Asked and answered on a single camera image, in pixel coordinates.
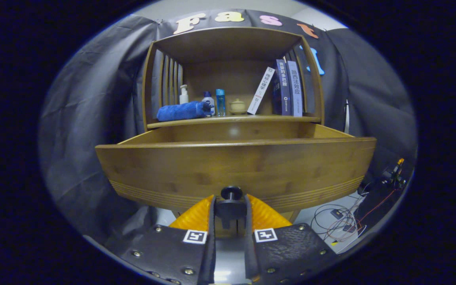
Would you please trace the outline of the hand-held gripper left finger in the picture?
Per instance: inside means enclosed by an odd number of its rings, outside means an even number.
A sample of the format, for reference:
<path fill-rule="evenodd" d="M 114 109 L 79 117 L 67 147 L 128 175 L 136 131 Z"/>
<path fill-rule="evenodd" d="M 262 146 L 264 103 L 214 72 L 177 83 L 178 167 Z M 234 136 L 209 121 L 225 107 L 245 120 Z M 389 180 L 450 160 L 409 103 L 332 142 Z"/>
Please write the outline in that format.
<path fill-rule="evenodd" d="M 131 267 L 161 283 L 213 283 L 214 202 L 213 195 L 201 199 L 169 225 L 152 220 L 154 211 L 145 206 L 116 229 L 105 246 Z"/>

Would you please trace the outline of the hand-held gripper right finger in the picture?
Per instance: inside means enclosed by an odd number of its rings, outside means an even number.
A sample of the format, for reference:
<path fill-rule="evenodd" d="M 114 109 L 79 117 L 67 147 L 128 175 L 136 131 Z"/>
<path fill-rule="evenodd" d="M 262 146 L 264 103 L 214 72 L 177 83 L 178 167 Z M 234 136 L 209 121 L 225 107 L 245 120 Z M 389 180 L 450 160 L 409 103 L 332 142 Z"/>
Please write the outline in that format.
<path fill-rule="evenodd" d="M 308 224 L 290 224 L 254 196 L 245 202 L 245 276 L 252 283 L 306 283 L 339 261 Z"/>

